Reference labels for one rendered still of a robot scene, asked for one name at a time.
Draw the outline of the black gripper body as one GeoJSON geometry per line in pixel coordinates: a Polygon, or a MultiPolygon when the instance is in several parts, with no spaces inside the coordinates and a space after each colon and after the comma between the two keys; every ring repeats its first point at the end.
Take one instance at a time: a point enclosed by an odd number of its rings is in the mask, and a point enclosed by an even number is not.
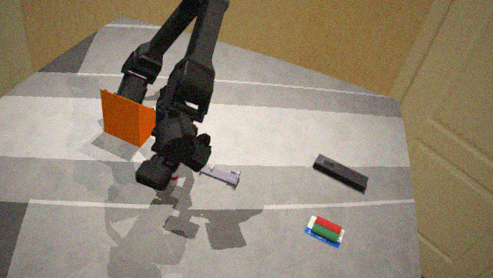
{"type": "Polygon", "coordinates": [[[152,161],[147,159],[141,163],[139,169],[135,172],[136,182],[163,191],[172,177],[174,163],[162,157],[156,126],[151,131],[151,135],[155,136],[155,143],[151,146],[151,151],[158,154],[152,161]]]}

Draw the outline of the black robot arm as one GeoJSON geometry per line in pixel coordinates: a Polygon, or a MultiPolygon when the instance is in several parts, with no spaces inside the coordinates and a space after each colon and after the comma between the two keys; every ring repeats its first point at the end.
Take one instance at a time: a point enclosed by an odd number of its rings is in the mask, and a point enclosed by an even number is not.
{"type": "Polygon", "coordinates": [[[182,0],[150,42],[133,50],[122,65],[124,73],[115,95],[142,105],[147,84],[163,66],[163,54],[197,16],[184,57],[175,65],[156,103],[156,127],[162,157],[199,172],[211,154],[210,136],[195,136],[193,122],[202,123],[213,92],[216,71],[212,56],[229,0],[182,0]],[[129,72],[132,71],[136,73],[129,72]],[[198,109],[187,106],[199,105],[198,109]]]}

